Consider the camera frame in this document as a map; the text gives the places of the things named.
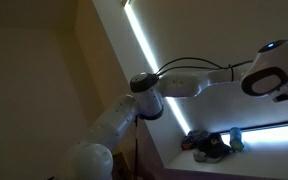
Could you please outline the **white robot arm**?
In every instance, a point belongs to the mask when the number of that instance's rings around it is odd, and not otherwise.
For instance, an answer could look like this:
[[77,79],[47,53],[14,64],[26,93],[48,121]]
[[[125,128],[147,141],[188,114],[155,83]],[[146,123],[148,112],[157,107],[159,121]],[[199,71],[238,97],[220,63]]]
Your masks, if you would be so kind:
[[178,98],[194,98],[224,84],[237,84],[250,97],[288,100],[288,40],[264,45],[253,60],[216,68],[160,69],[130,81],[129,94],[118,97],[90,126],[88,133],[64,155],[56,180],[111,180],[112,150],[131,123],[160,119],[166,109],[181,116]]

